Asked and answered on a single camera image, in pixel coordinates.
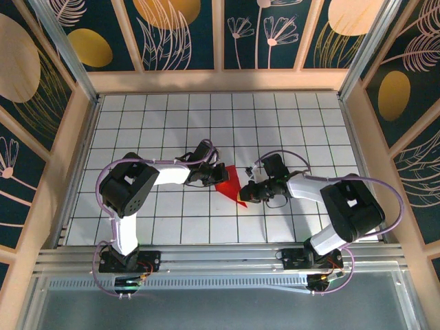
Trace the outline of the aluminium frame post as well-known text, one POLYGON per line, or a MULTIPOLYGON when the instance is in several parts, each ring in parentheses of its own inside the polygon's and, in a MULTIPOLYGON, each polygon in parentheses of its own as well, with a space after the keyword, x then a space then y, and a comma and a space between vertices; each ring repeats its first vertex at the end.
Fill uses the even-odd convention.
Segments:
POLYGON ((28 2, 41 20, 51 40, 59 48, 60 55, 74 75, 76 82, 82 88, 87 98, 96 105, 98 103, 98 93, 94 89, 83 64, 78 60, 72 44, 69 42, 50 5, 46 0, 28 0, 28 2))
POLYGON ((344 102, 353 90, 368 61, 384 38, 401 3, 402 0, 385 0, 380 7, 377 16, 375 17, 370 30, 364 37, 338 92, 341 102, 344 102))

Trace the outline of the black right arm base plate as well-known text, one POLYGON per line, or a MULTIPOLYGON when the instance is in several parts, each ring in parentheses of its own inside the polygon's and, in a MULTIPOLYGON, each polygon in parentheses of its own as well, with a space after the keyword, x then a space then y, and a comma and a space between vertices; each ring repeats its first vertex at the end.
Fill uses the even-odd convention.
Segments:
POLYGON ((342 269, 344 267, 342 255, 338 249, 324 255, 305 248, 285 248, 280 252, 284 270, 342 269))

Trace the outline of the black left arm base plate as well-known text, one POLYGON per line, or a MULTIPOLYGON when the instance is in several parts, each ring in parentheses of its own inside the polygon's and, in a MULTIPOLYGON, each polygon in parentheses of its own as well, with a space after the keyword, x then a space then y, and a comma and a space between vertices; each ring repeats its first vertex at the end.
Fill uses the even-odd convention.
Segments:
POLYGON ((100 254, 99 273, 134 274, 158 272, 161 254, 159 251, 134 251, 128 256, 105 251, 100 254))

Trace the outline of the red cloth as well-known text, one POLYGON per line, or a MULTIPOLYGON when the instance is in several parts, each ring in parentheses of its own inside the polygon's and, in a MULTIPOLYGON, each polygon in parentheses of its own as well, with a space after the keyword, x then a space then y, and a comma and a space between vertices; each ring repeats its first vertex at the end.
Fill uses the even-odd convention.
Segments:
POLYGON ((241 190, 241 185, 237 173, 237 168, 235 165, 226 166, 225 168, 228 172, 228 180, 215 184, 215 190, 222 195, 231 199, 233 202, 247 208, 247 204, 240 200, 239 192, 241 190))

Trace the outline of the aluminium mounting rail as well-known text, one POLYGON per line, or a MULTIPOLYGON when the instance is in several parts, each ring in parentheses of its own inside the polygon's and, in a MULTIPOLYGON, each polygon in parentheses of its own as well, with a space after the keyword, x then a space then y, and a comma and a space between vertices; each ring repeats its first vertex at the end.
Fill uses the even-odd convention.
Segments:
MULTIPOLYGON (((141 251, 161 252, 158 274, 229 275, 279 274, 283 271, 281 250, 301 248, 301 243, 144 245, 141 251)), ((407 270, 408 263, 399 244, 361 242, 349 248, 359 272, 407 270)), ((90 275, 93 246, 62 246, 41 250, 33 275, 90 275)))

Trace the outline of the black electronics board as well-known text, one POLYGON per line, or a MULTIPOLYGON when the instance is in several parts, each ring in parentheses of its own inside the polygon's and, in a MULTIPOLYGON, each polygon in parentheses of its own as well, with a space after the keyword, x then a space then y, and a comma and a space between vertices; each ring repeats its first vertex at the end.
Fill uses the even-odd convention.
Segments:
POLYGON ((113 290, 116 294, 134 294, 143 284, 142 276, 119 276, 114 279, 113 290))
POLYGON ((306 288, 311 292, 324 292, 332 281, 344 277, 343 272, 332 274, 309 274, 307 275, 306 288))

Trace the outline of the aluminium side rail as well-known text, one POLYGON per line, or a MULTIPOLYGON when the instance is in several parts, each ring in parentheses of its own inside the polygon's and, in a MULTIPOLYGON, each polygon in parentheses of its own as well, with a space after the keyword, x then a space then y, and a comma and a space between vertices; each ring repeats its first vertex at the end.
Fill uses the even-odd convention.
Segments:
POLYGON ((393 173, 386 142, 365 90, 354 89, 342 105, 355 140, 361 174, 391 185, 393 173))
POLYGON ((74 213, 81 177, 83 175, 86 156, 91 144, 92 135, 96 129, 96 123, 102 106, 102 97, 98 95, 97 101, 94 101, 87 108, 87 116, 82 124, 78 136, 78 142, 71 160, 71 166, 68 172, 68 186, 60 210, 56 214, 55 228, 48 244, 51 248, 58 248, 63 244, 65 233, 69 227, 70 219, 74 213))

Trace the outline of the white grid mat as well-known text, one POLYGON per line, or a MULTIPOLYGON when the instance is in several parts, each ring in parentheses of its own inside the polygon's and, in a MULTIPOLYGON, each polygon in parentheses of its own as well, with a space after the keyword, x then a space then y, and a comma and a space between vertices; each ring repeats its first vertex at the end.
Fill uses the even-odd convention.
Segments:
MULTIPOLYGON (((94 196, 100 171, 129 152, 170 160, 208 138, 220 160, 245 168, 283 151, 291 171, 310 165, 320 177, 358 172, 344 116, 334 93, 195 93, 106 96, 66 228, 65 245, 111 238, 111 224, 94 196)), ((304 199, 246 206, 213 187, 154 187, 137 216, 142 245, 301 242, 329 224, 322 204, 304 199)))

